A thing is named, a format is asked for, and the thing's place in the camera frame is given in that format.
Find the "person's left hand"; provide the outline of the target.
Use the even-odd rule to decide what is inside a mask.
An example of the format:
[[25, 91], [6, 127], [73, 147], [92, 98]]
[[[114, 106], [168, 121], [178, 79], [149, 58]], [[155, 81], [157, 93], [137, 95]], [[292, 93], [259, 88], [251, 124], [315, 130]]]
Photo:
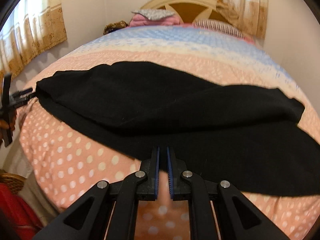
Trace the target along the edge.
[[12, 143], [12, 134], [15, 130], [17, 111], [12, 110], [8, 114], [1, 113], [1, 144], [8, 147]]

